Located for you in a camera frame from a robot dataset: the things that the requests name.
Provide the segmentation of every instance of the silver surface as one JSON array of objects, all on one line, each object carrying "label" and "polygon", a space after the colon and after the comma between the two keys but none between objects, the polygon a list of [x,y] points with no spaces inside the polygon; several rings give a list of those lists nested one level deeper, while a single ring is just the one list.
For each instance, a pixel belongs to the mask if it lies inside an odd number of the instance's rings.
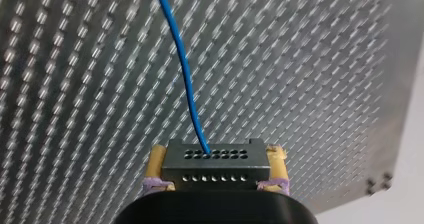
[{"label": "silver surface", "polygon": [[263,142],[209,144],[211,154],[199,145],[170,143],[162,164],[162,179],[177,190],[257,189],[266,181],[270,164]]},{"label": "silver surface", "polygon": [[[212,143],[288,151],[320,212],[395,164],[423,0],[170,0]],[[196,142],[156,0],[0,0],[0,218],[111,223],[153,143]]]}]

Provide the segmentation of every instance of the blue wire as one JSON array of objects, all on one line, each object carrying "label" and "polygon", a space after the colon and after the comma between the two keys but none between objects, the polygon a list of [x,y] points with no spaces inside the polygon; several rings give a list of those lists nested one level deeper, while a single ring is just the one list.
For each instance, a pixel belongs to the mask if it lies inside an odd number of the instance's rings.
[{"label": "blue wire", "polygon": [[159,2],[161,4],[163,14],[165,15],[165,18],[168,21],[169,28],[171,29],[171,34],[174,38],[175,45],[177,46],[177,53],[181,62],[191,121],[193,122],[194,130],[196,131],[196,135],[199,139],[200,145],[202,146],[203,152],[209,154],[211,151],[208,146],[208,143],[206,142],[206,138],[203,135],[202,126],[199,122],[199,117],[197,116],[196,103],[194,102],[193,98],[193,87],[191,86],[190,66],[188,65],[187,57],[184,50],[184,44],[181,40],[180,33],[178,31],[178,26],[172,15],[171,7],[168,3],[168,0],[159,0]]}]

